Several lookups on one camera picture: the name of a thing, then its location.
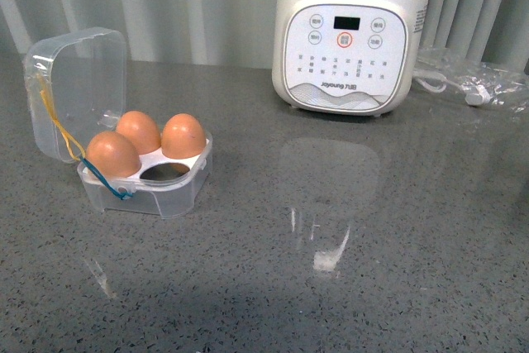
white egg tray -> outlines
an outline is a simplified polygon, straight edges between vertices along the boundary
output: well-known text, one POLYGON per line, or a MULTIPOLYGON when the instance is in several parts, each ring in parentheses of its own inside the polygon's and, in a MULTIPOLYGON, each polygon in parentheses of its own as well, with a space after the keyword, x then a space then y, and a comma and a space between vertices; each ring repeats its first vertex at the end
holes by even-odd
POLYGON ((79 163, 77 172, 92 205, 104 211, 116 209, 130 212, 159 214, 162 218, 182 215, 194 207, 194 200, 206 177, 212 172, 212 136, 206 131, 207 144, 204 151, 188 159, 170 159, 164 156, 161 148, 146 155, 140 155, 140 170, 127 178, 108 179, 108 183, 118 192, 127 191, 131 198, 121 200, 102 184, 84 163, 79 163), (189 172, 175 179, 155 181, 141 179, 140 176, 157 165, 181 164, 189 172))

clear plastic egg box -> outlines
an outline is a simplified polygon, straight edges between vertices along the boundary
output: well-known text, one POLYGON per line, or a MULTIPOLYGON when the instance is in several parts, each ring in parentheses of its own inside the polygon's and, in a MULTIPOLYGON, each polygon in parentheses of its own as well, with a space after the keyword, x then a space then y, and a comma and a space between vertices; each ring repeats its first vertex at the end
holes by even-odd
MULTIPOLYGON (((99 132, 113 130, 125 112, 126 42, 118 31, 90 28, 39 41, 26 54, 24 70, 36 144, 57 160, 75 162, 46 109, 41 96, 43 82, 60 124, 85 149, 99 132)), ((77 171, 90 202, 100 211, 116 209, 177 217, 193 209, 198 191, 212 172, 213 140, 207 131, 206 138, 204 151, 193 158, 169 159, 158 149, 140 156, 141 169, 136 174, 109 179, 115 190, 132 193, 125 200, 114 196, 84 163, 79 163, 77 171), (185 165, 189 171, 169 180, 141 178, 144 171, 166 163, 185 165)), ((71 147, 79 156, 79 149, 71 147)))

yellow string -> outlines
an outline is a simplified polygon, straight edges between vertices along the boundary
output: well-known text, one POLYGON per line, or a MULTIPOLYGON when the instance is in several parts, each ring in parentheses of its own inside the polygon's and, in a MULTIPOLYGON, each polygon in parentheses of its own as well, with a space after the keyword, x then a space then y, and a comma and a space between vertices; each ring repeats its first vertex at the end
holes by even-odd
POLYGON ((81 144, 78 143, 78 141, 75 138, 72 137, 72 135, 69 132, 66 131, 66 129, 62 126, 62 124, 60 124, 59 118, 57 117, 57 113, 55 112, 55 107, 53 105, 53 98, 51 97, 49 84, 44 79, 44 76, 42 76, 42 74, 37 74, 36 77, 39 80, 39 83, 41 84, 42 102, 44 103, 46 111, 48 111, 48 114, 51 117, 51 121, 55 124, 55 126, 59 129, 60 134, 63 136, 64 142, 66 142, 66 148, 68 148, 69 155, 72 157, 72 159, 80 161, 80 158, 74 155, 70 141, 72 141, 74 145, 79 148, 79 150, 81 151, 81 156, 83 158, 86 157, 84 148, 81 146, 81 144))

control panel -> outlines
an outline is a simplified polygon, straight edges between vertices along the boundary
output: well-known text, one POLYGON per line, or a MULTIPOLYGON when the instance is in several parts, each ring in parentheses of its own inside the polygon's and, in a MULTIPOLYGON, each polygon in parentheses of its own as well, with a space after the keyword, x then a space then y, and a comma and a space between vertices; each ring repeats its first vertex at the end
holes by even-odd
POLYGON ((397 89, 406 30, 378 7, 322 4, 291 20, 284 53, 286 89, 311 106, 382 107, 397 89))

white curtain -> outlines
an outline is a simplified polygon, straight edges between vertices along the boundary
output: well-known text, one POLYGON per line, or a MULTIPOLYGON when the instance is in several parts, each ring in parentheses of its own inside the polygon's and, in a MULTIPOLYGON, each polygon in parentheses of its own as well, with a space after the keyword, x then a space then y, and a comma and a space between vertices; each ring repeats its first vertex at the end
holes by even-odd
MULTIPOLYGON (((270 68, 275 0, 0 0, 0 52, 91 26, 126 36, 133 60, 270 68)), ((527 0, 431 0, 423 45, 527 69, 527 0)))

